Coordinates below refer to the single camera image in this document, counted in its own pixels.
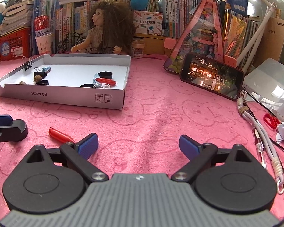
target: pink tablecloth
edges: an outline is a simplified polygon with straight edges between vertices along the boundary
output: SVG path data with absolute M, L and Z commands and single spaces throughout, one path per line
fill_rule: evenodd
M 76 141 L 91 132 L 99 136 L 98 151 L 89 159 L 106 172 L 173 174 L 188 162 L 178 140 L 186 134 L 200 143 L 220 148 L 241 143 L 257 156 L 251 126 L 236 110 L 236 102 L 181 82 L 163 69 L 163 60 L 132 60 L 122 111 L 66 106 L 0 97 L 0 114 L 23 119 L 29 128 L 25 140 L 0 143 L 0 219 L 8 213 L 2 184 L 13 168 L 38 143 L 48 148 L 59 143 L 48 135 L 50 126 Z M 0 77 L 21 61 L 2 62 Z M 265 111 L 250 104 L 262 120 Z M 274 132 L 267 127 L 273 137 Z M 284 153 L 277 149 L 284 166 Z M 272 213 L 284 217 L 284 194 L 277 195 Z

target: gray gripper base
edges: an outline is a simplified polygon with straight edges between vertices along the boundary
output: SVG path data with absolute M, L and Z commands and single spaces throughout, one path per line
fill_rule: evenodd
M 92 183 L 72 206 L 47 215 L 11 211 L 6 227 L 272 227 L 268 210 L 250 215 L 220 212 L 203 203 L 187 183 L 166 174 L 114 174 Z

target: brown curly hair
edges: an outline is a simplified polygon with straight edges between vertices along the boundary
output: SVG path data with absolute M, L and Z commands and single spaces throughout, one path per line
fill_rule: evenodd
M 133 23 L 133 11 L 129 5 L 118 0 L 99 0 L 90 12 L 90 29 L 95 27 L 92 17 L 96 9 L 103 10 L 103 35 L 98 50 L 106 48 L 111 42 L 130 54 L 130 43 L 135 36 L 136 28 Z

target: red crate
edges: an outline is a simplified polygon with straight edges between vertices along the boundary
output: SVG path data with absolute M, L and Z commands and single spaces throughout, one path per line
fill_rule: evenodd
M 30 57 L 30 27 L 0 37 L 0 61 Z

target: budweiser can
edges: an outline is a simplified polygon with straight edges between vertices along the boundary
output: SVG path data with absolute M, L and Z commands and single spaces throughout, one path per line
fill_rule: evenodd
M 35 18 L 36 37 L 44 36 L 50 33 L 49 19 L 47 15 L 41 15 Z

